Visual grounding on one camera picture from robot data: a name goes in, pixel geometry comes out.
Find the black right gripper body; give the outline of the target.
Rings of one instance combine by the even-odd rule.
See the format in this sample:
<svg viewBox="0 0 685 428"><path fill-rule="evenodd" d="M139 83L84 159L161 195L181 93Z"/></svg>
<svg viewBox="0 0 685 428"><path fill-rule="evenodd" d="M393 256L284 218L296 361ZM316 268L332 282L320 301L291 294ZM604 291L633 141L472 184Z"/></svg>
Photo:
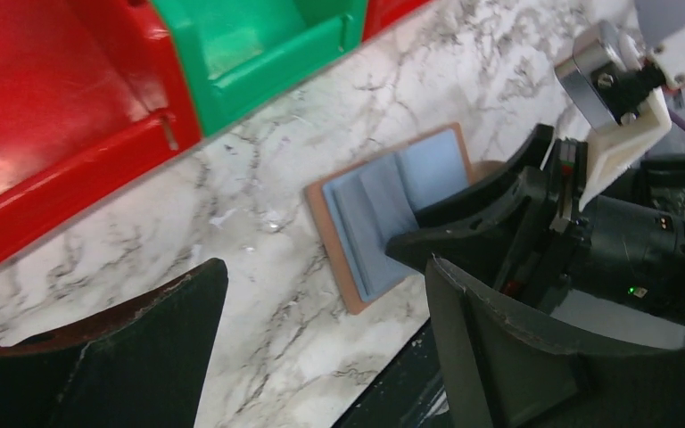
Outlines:
<svg viewBox="0 0 685 428"><path fill-rule="evenodd" d="M685 326L685 154L644 160L586 202L586 151L553 143L556 203L524 216L497 288L532 306L573 288Z"/></svg>

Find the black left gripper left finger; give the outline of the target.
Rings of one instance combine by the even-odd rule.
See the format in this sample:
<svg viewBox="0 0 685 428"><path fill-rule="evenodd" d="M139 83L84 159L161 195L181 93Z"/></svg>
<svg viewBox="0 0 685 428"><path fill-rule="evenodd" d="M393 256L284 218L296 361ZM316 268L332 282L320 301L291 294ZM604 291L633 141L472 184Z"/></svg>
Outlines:
<svg viewBox="0 0 685 428"><path fill-rule="evenodd" d="M0 346L0 427L191 427L228 286L209 259L91 317Z"/></svg>

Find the tan leather card holder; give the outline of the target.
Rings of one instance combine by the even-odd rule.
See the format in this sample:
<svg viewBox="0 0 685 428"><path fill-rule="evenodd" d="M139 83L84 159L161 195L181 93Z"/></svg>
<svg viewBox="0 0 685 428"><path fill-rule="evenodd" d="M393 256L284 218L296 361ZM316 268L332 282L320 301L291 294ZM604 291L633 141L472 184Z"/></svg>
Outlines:
<svg viewBox="0 0 685 428"><path fill-rule="evenodd" d="M416 213L499 170L470 160L457 122L384 149L304 189L347 311L357 315L415 269L386 256L396 235L416 231Z"/></svg>

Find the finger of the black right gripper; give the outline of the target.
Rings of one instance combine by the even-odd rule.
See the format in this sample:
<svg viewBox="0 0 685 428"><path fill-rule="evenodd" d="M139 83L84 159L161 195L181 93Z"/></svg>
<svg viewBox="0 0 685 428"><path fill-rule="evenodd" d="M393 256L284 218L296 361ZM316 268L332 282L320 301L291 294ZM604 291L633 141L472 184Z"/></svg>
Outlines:
<svg viewBox="0 0 685 428"><path fill-rule="evenodd" d="M555 136L551 125L537 124L516 153L467 189L416 213L420 228L447 225L488 208L503 196L526 167L538 169Z"/></svg>
<svg viewBox="0 0 685 428"><path fill-rule="evenodd" d="M397 235L385 254L424 273L442 258L500 291L516 275L549 227L556 190L545 172L525 168L501 197L470 218Z"/></svg>

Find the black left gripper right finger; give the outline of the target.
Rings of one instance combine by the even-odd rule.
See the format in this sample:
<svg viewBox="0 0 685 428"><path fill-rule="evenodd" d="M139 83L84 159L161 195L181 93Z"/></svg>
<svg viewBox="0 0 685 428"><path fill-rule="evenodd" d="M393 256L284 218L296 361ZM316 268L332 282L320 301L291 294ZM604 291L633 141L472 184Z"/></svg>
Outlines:
<svg viewBox="0 0 685 428"><path fill-rule="evenodd" d="M457 427L685 427L685 348L569 325L446 259L425 290Z"/></svg>

